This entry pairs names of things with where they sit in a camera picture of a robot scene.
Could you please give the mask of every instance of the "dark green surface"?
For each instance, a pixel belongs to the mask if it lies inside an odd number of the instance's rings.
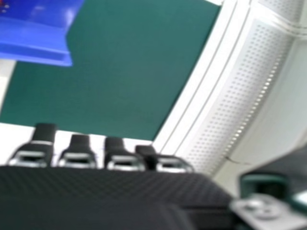
[[[204,0],[86,0],[68,35],[74,66],[18,63],[0,121],[152,140],[218,11]]]

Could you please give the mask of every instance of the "green board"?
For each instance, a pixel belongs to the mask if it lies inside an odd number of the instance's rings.
[[[86,0],[71,68],[18,63],[0,121],[153,140],[220,7],[204,0]]]

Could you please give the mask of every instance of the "perforated hole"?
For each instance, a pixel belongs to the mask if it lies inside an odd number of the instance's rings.
[[[259,0],[259,3],[292,22],[301,17],[304,0]]]
[[[236,67],[184,157],[212,174],[242,138],[274,84],[293,38],[255,22]]]

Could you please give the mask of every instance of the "blue tray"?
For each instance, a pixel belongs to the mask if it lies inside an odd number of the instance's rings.
[[[71,66],[66,33],[84,0],[5,0],[0,58]]]

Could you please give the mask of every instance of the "blue plastic bin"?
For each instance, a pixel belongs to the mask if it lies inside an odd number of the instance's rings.
[[[84,0],[2,0],[0,58],[71,66],[66,33]]]

